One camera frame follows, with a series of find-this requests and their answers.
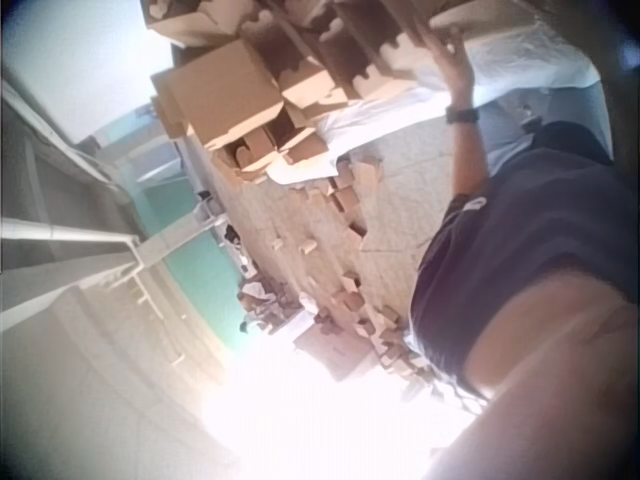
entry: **watch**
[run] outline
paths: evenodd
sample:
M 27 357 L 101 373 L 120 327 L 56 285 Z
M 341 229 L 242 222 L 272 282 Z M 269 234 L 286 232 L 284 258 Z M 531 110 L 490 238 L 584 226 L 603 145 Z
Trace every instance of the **watch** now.
M 480 114 L 477 108 L 456 110 L 452 106 L 447 107 L 447 123 L 478 123 Z

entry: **white plastic wrap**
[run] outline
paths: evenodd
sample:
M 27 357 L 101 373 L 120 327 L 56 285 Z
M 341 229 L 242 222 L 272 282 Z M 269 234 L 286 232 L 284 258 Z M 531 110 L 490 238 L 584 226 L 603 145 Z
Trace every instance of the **white plastic wrap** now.
M 600 80 L 589 59 L 542 22 L 469 45 L 468 53 L 476 73 L 477 106 L 518 88 L 584 88 Z M 409 125 L 443 116 L 450 97 L 438 70 L 424 67 L 415 74 L 418 86 L 402 94 L 360 102 L 328 115 L 317 131 L 327 142 L 329 153 L 297 165 L 276 161 L 267 170 L 269 177 L 287 185 L 337 175 L 335 161 L 343 153 Z

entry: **person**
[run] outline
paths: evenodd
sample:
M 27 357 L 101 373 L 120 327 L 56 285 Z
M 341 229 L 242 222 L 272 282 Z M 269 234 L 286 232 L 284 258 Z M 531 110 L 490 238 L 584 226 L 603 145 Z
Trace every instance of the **person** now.
M 411 331 L 488 401 L 427 478 L 615 478 L 637 437 L 638 192 L 612 166 L 601 86 L 540 93 L 527 133 L 499 102 L 474 109 L 459 31 L 420 31 L 451 93 L 453 198 Z

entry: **bright light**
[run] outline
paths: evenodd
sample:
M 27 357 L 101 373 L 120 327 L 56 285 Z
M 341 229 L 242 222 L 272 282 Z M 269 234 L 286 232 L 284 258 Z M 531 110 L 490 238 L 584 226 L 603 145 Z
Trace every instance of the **bright light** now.
M 416 480 L 431 448 L 472 420 L 426 395 L 402 403 L 406 382 L 380 368 L 336 383 L 311 357 L 267 339 L 230 377 L 204 419 L 242 457 L 247 480 Z

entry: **person's hand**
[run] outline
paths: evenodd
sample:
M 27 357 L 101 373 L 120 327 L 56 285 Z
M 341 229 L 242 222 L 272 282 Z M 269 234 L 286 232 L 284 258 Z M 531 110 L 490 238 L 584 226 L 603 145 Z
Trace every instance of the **person's hand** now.
M 423 25 L 418 25 L 418 31 L 449 87 L 453 106 L 459 109 L 472 108 L 475 75 L 464 48 L 460 29 L 456 27 L 451 29 L 446 44 L 432 30 Z

